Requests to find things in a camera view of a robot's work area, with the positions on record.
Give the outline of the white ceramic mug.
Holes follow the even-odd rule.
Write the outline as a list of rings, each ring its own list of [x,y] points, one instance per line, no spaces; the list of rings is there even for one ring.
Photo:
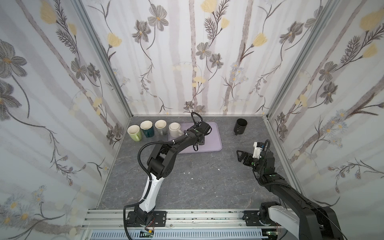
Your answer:
[[[174,122],[169,125],[169,134],[172,138],[178,138],[184,133],[181,130],[181,125],[179,123]]]

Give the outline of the grey ceramic mug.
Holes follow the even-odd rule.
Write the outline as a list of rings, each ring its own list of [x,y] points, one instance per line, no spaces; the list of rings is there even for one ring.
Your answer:
[[[161,136],[165,136],[168,134],[167,122],[165,120],[156,121],[155,128]]]

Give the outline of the dark green ceramic mug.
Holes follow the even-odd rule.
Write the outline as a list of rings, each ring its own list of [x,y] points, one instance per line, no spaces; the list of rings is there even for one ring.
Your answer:
[[[152,121],[146,120],[141,122],[140,128],[146,138],[152,138],[155,135],[155,130]]]

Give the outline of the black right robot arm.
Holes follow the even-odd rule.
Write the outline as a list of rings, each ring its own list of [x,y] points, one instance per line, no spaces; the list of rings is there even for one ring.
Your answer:
[[[254,217],[264,226],[273,223],[282,226],[298,240],[344,240],[345,236],[336,213],[309,200],[275,171],[275,158],[271,151],[262,151],[259,158],[237,151],[240,163],[251,167],[262,187],[277,196],[281,202],[265,202]]]

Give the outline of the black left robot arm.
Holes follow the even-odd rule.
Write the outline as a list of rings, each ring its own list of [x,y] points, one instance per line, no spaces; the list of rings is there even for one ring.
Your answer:
[[[153,218],[156,207],[156,199],[160,191],[163,180],[172,172],[177,155],[184,149],[193,146],[198,150],[198,146],[203,145],[205,137],[212,131],[212,127],[204,122],[196,122],[192,127],[184,131],[182,136],[171,141],[157,141],[145,144],[139,149],[138,163],[147,175],[147,182],[141,199],[135,203],[124,206],[134,208],[136,223],[142,226],[148,226]],[[141,155],[145,148],[154,146],[149,155],[147,166],[145,167]]]

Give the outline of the black ceramic mug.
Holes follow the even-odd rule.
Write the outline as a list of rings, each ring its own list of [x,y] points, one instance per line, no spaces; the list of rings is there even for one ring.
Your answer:
[[[234,127],[235,135],[236,136],[242,135],[245,132],[247,125],[248,125],[247,120],[242,119],[242,118],[237,119],[236,123],[235,123],[235,127]]]

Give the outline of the light green ceramic mug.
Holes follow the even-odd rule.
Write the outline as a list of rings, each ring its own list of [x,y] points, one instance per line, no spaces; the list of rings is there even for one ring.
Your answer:
[[[134,142],[140,142],[142,140],[141,128],[138,125],[131,125],[127,129],[127,133]]]

